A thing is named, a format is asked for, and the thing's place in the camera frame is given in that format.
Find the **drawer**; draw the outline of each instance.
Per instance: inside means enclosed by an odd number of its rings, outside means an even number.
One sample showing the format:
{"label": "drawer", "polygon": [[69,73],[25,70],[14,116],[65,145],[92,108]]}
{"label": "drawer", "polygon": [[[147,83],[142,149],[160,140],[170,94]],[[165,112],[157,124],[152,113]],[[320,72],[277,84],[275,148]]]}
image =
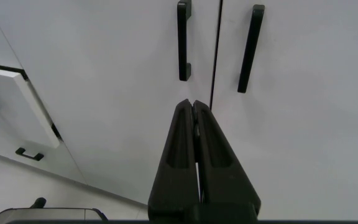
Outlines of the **drawer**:
{"label": "drawer", "polygon": [[[18,148],[25,149],[23,155],[34,157],[42,154],[43,158],[36,161],[16,154]],[[25,141],[0,130],[0,156],[36,167],[38,169],[60,175],[85,184],[84,178],[77,168],[64,142],[60,141],[56,149],[34,142]]]}
{"label": "drawer", "polygon": [[0,70],[0,131],[47,147],[60,144],[31,83],[20,73]]}

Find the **black plastic object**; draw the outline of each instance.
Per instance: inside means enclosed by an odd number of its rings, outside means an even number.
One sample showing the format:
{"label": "black plastic object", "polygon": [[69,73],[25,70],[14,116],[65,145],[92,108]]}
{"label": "black plastic object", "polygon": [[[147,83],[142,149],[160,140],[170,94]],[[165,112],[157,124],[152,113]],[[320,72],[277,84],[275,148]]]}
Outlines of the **black plastic object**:
{"label": "black plastic object", "polygon": [[183,219],[183,209],[199,202],[191,104],[176,107],[149,198],[149,219]]}
{"label": "black plastic object", "polygon": [[178,53],[179,80],[187,81],[191,75],[191,64],[187,63],[187,20],[191,16],[191,0],[178,2]]}
{"label": "black plastic object", "polygon": [[32,204],[30,206],[30,208],[43,208],[45,206],[45,204],[47,203],[47,199],[45,198],[37,198],[34,202],[34,204]]}
{"label": "black plastic object", "polygon": [[248,38],[244,58],[242,59],[242,67],[239,80],[239,93],[247,91],[249,75],[251,73],[252,63],[254,62],[256,45],[258,44],[260,26],[264,18],[265,6],[254,5],[252,9],[251,23],[249,25]]}
{"label": "black plastic object", "polygon": [[149,198],[150,220],[252,223],[259,209],[259,197],[208,106],[179,103]]}
{"label": "black plastic object", "polygon": [[16,154],[19,155],[19,156],[23,156],[23,157],[26,157],[26,158],[29,158],[29,159],[32,159],[32,160],[35,160],[35,161],[40,161],[42,158],[44,158],[44,155],[41,154],[41,153],[38,153],[37,155],[35,155],[34,157],[31,157],[31,156],[28,156],[28,155],[25,155],[24,154],[25,152],[25,149],[23,149],[22,147],[18,148],[18,150],[16,150]]}

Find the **black cabinet handle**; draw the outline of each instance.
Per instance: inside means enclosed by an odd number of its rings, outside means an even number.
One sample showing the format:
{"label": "black cabinet handle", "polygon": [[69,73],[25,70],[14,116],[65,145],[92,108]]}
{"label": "black cabinet handle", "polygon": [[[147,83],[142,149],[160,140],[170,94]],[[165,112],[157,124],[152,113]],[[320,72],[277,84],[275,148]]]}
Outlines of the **black cabinet handle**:
{"label": "black cabinet handle", "polygon": [[187,63],[187,20],[191,16],[191,0],[178,2],[178,52],[179,80],[187,81],[191,75],[191,64]]}
{"label": "black cabinet handle", "polygon": [[239,88],[237,89],[237,92],[239,93],[246,93],[247,91],[249,74],[251,73],[252,62],[254,61],[256,45],[258,44],[260,26],[262,25],[264,12],[264,5],[254,5],[252,9],[252,17],[251,23],[249,25],[246,51],[244,52],[244,58],[242,59]]}
{"label": "black cabinet handle", "polygon": [[22,157],[26,157],[35,161],[40,161],[42,158],[44,158],[44,155],[41,153],[38,153],[37,155],[35,155],[34,157],[28,156],[23,154],[25,152],[25,149],[23,149],[22,147],[18,148],[18,150],[16,150],[16,154]]}

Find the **tile floor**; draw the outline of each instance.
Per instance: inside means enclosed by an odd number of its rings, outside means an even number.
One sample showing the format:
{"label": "tile floor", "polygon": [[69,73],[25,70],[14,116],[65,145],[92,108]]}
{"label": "tile floor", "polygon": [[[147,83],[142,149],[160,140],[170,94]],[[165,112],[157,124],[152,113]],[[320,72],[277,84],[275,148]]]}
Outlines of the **tile floor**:
{"label": "tile floor", "polygon": [[0,212],[38,197],[45,207],[97,208],[110,220],[148,219],[145,205],[0,157]]}

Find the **black bar handle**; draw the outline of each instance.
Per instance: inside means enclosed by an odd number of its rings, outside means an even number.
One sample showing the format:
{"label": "black bar handle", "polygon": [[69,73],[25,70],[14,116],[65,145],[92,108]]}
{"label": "black bar handle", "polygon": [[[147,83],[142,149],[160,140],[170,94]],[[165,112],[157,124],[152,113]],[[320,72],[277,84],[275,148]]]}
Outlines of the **black bar handle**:
{"label": "black bar handle", "polygon": [[187,81],[191,75],[191,64],[187,63],[187,20],[191,16],[191,0],[178,2],[178,52],[179,80]]}
{"label": "black bar handle", "polygon": [[252,62],[254,62],[255,50],[256,45],[258,44],[260,26],[262,25],[264,12],[264,5],[256,4],[252,9],[252,17],[248,31],[246,51],[244,52],[244,58],[242,59],[239,88],[237,89],[237,92],[239,93],[246,93],[247,91],[249,75],[251,73]]}
{"label": "black bar handle", "polygon": [[16,154],[22,157],[26,157],[35,161],[40,161],[42,158],[44,158],[44,155],[41,153],[38,153],[37,155],[35,155],[34,157],[28,156],[24,154],[25,149],[23,149],[22,147],[18,148],[18,150],[16,150]]}

